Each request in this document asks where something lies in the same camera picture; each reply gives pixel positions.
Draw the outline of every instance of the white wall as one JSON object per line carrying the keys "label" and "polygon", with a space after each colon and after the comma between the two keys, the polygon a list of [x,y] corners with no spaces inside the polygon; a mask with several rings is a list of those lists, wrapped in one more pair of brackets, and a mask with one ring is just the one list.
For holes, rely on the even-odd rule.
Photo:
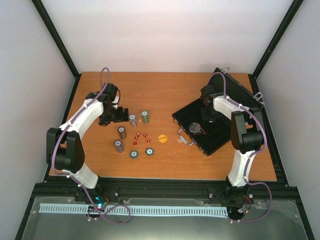
{"label": "white wall", "polygon": [[292,0],[43,0],[80,71],[252,73]]}
{"label": "white wall", "polygon": [[14,239],[44,177],[46,132],[73,77],[31,1],[0,1],[0,239]]}
{"label": "white wall", "polygon": [[304,1],[258,78],[289,183],[320,239],[320,1]]}

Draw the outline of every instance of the black post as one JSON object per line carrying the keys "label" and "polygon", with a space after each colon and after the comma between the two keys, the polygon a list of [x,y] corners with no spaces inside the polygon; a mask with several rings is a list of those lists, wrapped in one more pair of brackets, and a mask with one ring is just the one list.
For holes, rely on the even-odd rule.
{"label": "black post", "polygon": [[41,0],[32,0],[32,3],[35,6],[36,10],[38,11],[40,17],[42,18],[49,33],[51,34],[55,44],[57,45],[60,53],[62,54],[66,64],[68,65],[70,71],[72,72],[74,78],[76,79],[77,77],[79,77],[80,74],[79,74],[74,62],[72,61],[64,43],[62,42],[62,40],[57,32],[57,29],[54,26],[54,23],[51,21],[51,18],[49,16],[45,6],[43,5]]}
{"label": "black post", "polygon": [[300,8],[301,4],[304,0],[293,0],[291,6],[289,7],[288,11],[286,12],[282,22],[280,23],[278,29],[276,30],[273,38],[271,39],[268,47],[266,48],[262,58],[260,59],[258,65],[256,66],[252,76],[254,80],[257,80],[258,76],[260,75],[262,69],[266,65],[268,59],[270,58],[271,54],[275,50],[277,44],[279,43],[281,37],[285,33],[287,27],[291,23],[292,19],[296,15],[298,9]]}

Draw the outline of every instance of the poker chip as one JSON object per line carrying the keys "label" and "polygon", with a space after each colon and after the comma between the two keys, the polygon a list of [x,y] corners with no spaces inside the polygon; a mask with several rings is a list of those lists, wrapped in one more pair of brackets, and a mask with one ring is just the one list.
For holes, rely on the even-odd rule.
{"label": "poker chip", "polygon": [[130,152],[130,158],[135,159],[138,157],[138,151],[133,150]]}
{"label": "poker chip", "polygon": [[147,154],[148,156],[151,156],[152,154],[154,154],[154,152],[155,151],[151,147],[149,147],[145,150],[145,154]]}

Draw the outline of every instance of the robotic arm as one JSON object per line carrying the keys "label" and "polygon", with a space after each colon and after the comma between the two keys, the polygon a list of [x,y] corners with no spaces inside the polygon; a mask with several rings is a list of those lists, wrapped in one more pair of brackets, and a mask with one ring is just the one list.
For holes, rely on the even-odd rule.
{"label": "robotic arm", "polygon": [[223,93],[215,93],[212,85],[206,85],[201,89],[201,98],[208,116],[214,119],[217,115],[222,114],[231,121],[230,138],[235,153],[232,169],[227,179],[231,187],[243,187],[246,185],[244,176],[249,176],[255,155],[250,158],[248,164],[247,161],[264,144],[261,129],[243,108],[249,110],[260,123],[263,123],[261,110],[236,106],[228,96],[225,97]]}
{"label": "robotic arm", "polygon": [[118,88],[108,83],[103,93],[89,93],[81,108],[59,128],[50,128],[46,134],[46,161],[51,165],[53,152],[62,132],[66,130],[55,154],[55,169],[68,173],[88,189],[94,189],[98,176],[85,164],[85,153],[81,139],[96,118],[99,125],[107,126],[110,122],[127,122],[128,108],[118,107],[120,97],[116,96]]}

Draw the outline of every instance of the open case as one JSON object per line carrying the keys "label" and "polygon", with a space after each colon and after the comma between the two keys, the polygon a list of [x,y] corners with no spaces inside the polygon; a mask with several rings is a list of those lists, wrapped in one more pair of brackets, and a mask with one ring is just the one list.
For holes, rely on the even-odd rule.
{"label": "open case", "polygon": [[[216,68],[215,72],[223,73],[219,68]],[[226,94],[231,99],[249,108],[263,108],[264,104],[259,101],[256,95],[253,95],[229,74],[223,74],[226,80]],[[216,93],[224,91],[224,81],[220,74],[212,76],[208,84],[214,87]],[[217,114],[217,118],[213,122],[203,120],[205,108],[203,100],[198,98],[172,114],[172,117],[192,142],[205,155],[210,156],[230,140],[230,121],[221,113]],[[196,132],[190,129],[193,123],[199,124]]]}

